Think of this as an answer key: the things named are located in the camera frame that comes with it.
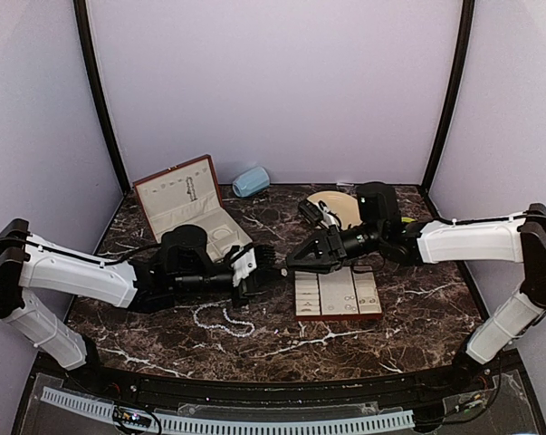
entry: black frame post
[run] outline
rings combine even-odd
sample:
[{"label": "black frame post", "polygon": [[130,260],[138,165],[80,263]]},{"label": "black frame post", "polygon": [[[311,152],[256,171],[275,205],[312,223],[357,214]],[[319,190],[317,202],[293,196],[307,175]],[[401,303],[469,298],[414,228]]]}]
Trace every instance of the black frame post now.
[{"label": "black frame post", "polygon": [[91,39],[88,8],[85,0],[73,0],[73,6],[75,8],[75,20],[80,35],[85,70],[88,74],[88,80],[90,81],[91,96],[95,103],[95,110],[98,113],[101,131],[106,142],[106,147],[108,148],[108,153],[110,154],[111,164],[116,173],[116,178],[120,184],[121,191],[125,195],[131,191],[131,185],[129,184],[126,168],[121,160],[120,148],[118,147],[118,142],[116,141],[116,136],[111,126],[110,114],[108,113],[108,106],[101,86],[100,72],[98,71],[98,63],[96,61],[93,41]]},{"label": "black frame post", "polygon": [[447,84],[445,93],[444,108],[437,126],[436,138],[427,163],[426,173],[421,182],[421,188],[428,193],[434,183],[439,162],[442,159],[447,133],[450,130],[452,116],[454,115],[455,102],[460,90],[460,82],[464,73],[465,56],[468,51],[470,41],[470,31],[472,30],[472,21],[474,20],[475,0],[464,0],[462,4],[462,16],[460,18],[460,28],[457,32],[457,42],[455,44],[454,62],[450,72],[450,80]]}]

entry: dark marble tabletop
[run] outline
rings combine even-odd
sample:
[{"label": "dark marble tabletop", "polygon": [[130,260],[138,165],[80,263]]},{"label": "dark marble tabletop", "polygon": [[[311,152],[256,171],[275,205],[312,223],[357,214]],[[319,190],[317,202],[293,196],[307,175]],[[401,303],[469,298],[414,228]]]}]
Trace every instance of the dark marble tabletop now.
[{"label": "dark marble tabletop", "polygon": [[[278,185],[240,199],[223,186],[222,195],[226,210],[246,233],[258,243],[274,245],[284,257],[311,233],[296,212],[297,203],[328,189],[336,188]],[[403,216],[430,218],[415,188],[398,187],[397,193]],[[131,193],[99,254],[114,257],[152,241]],[[202,380],[310,382],[447,365],[482,322],[453,263],[403,267],[387,262],[376,282],[384,311],[380,321],[298,323],[294,286],[287,279],[259,289],[260,295],[238,309],[223,296],[134,314],[78,297],[69,326],[94,340],[109,367]]]}]

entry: perforated metal strip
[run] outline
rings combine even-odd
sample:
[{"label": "perforated metal strip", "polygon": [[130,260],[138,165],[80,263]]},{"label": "perforated metal strip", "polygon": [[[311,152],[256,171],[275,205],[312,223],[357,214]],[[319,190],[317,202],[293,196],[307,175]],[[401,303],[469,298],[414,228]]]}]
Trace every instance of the perforated metal strip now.
[{"label": "perforated metal strip", "polygon": [[[67,391],[59,391],[49,387],[43,389],[41,400],[90,419],[113,424],[111,419],[113,403],[86,399]],[[365,435],[415,427],[413,411],[346,420],[296,422],[200,420],[162,412],[155,412],[155,415],[162,423],[162,433],[170,435]],[[158,432],[156,422],[152,423],[148,432]]]}]

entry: white wall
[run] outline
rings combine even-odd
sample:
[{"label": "white wall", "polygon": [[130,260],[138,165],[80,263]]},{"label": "white wall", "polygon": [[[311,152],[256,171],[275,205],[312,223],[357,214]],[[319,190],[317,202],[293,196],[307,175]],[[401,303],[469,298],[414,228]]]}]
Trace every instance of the white wall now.
[{"label": "white wall", "polygon": [[[33,232],[90,252],[119,201],[72,1],[0,0],[0,230],[26,218]],[[41,298],[60,315],[69,303]],[[0,323],[0,435],[10,433],[34,355]]]},{"label": "white wall", "polygon": [[210,153],[219,179],[418,183],[460,0],[97,0],[91,23],[133,181]]},{"label": "white wall", "polygon": [[[476,2],[465,76],[432,197],[446,217],[546,204],[546,1]],[[472,263],[489,308],[522,267]],[[546,418],[546,319],[519,341]]]}]

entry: open jewelry box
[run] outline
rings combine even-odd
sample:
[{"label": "open jewelry box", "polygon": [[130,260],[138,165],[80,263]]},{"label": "open jewelry box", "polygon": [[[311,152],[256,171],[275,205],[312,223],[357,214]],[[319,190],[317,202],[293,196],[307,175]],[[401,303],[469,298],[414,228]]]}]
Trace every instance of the open jewelry box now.
[{"label": "open jewelry box", "polygon": [[134,187],[158,242],[176,227],[197,225],[208,234],[206,251],[216,261],[232,246],[252,241],[224,210],[209,155],[136,181]]}]

